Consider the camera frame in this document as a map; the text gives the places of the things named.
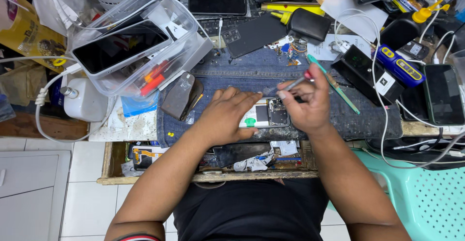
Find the teal plastic chair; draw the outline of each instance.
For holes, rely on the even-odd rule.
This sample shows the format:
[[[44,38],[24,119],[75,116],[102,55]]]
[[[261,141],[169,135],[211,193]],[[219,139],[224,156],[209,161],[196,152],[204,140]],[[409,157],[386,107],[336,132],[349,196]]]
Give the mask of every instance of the teal plastic chair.
[[[465,241],[465,168],[400,169],[364,151],[353,149],[353,152],[371,172],[386,179],[388,196],[414,241]],[[402,161],[389,163],[413,166]]]

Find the fingernail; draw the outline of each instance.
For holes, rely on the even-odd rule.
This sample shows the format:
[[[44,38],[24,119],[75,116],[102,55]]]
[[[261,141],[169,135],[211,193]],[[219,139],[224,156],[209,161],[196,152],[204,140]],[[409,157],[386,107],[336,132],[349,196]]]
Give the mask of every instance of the fingernail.
[[[278,97],[283,100],[286,98],[286,95],[282,91],[278,91]]]

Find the hand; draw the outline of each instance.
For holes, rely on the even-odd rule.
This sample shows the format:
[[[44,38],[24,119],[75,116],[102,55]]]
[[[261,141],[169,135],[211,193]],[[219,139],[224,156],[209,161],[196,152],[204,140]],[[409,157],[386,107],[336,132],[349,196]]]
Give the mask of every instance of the hand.
[[[308,70],[315,77],[315,86],[303,81],[289,91],[282,90],[293,82],[288,81],[278,84],[276,94],[282,99],[296,128],[309,136],[319,136],[332,126],[329,122],[329,83],[317,64],[312,63]],[[300,96],[305,102],[298,103],[294,96]]]
[[[192,129],[208,137],[205,140],[210,147],[248,139],[257,134],[258,129],[239,128],[239,122],[262,96],[261,92],[241,92],[234,87],[217,90]]]

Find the white bottle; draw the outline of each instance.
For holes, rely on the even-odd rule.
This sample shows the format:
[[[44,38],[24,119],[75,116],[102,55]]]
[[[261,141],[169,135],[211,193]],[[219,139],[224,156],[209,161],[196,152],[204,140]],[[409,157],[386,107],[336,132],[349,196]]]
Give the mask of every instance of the white bottle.
[[[108,97],[98,92],[90,79],[72,79],[60,92],[65,95],[64,107],[68,116],[87,122],[102,121],[105,117]]]

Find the denim mat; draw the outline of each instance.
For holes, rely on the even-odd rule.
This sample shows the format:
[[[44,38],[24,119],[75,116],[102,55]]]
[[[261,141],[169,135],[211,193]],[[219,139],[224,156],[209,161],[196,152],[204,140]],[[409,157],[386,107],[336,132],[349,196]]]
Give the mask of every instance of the denim mat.
[[[226,53],[215,56],[216,50],[212,50],[205,56],[203,64],[197,64],[191,73],[204,85],[204,96],[197,102],[189,113],[186,121],[181,122],[170,115],[165,114],[159,107],[157,109],[157,141],[161,147],[173,145],[186,131],[193,121],[198,120],[203,109],[210,102],[213,93],[217,89],[225,89],[234,86],[242,91],[262,91],[263,96],[275,96],[276,85],[285,80],[293,80],[300,77],[308,62],[305,53],[299,56],[302,63],[299,66],[287,66],[287,56],[277,56],[277,52],[269,48],[260,48],[237,59],[231,59],[227,49]],[[330,89],[331,123],[338,130],[342,138],[350,139],[376,139],[381,138],[384,129],[385,117],[381,107],[376,107],[361,92],[343,78],[336,70],[331,68],[331,61],[321,61],[321,65],[338,82],[341,89],[360,110],[357,115],[344,102],[344,100]],[[176,81],[160,92],[158,104],[161,106],[169,90]],[[387,110],[389,123],[386,132],[387,139],[402,137],[400,124],[400,110],[397,104],[389,106]],[[284,141],[306,140],[304,132],[290,125],[287,128],[263,128],[260,133],[248,141]]]

